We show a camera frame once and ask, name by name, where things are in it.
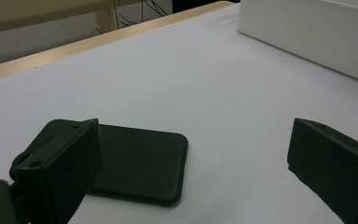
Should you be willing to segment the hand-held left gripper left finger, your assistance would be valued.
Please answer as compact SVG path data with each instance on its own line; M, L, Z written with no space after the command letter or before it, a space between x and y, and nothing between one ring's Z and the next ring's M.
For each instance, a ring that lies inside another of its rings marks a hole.
M9 171L24 221L67 224L102 168L97 119L50 121Z

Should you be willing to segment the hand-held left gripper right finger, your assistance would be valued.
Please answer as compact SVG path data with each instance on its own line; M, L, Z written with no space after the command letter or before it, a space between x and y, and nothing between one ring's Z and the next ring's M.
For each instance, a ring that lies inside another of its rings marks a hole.
M358 141L322 123L295 119L287 162L344 224L358 224Z

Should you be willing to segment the black phone case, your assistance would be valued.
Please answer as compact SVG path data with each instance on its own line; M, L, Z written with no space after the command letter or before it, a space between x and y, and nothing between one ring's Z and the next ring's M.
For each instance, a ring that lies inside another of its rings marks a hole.
M102 125L103 170L89 193L173 206L182 196L188 141L167 133Z

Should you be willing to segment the white plastic storage box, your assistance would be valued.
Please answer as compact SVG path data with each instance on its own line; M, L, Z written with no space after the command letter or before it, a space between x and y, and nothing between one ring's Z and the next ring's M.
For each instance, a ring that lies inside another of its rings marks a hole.
M358 0L241 0L238 30L358 79Z

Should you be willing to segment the beige wooden shelf unit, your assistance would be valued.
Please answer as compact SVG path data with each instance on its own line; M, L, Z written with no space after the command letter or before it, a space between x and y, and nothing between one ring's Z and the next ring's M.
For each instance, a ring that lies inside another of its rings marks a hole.
M118 28L117 0L0 0L0 32L90 13L102 33Z

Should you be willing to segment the black curtain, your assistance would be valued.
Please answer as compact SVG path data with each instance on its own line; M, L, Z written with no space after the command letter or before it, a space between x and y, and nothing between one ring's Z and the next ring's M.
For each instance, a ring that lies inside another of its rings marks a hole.
M172 0L172 12L177 13L194 7L205 6L218 1L239 3L240 0Z

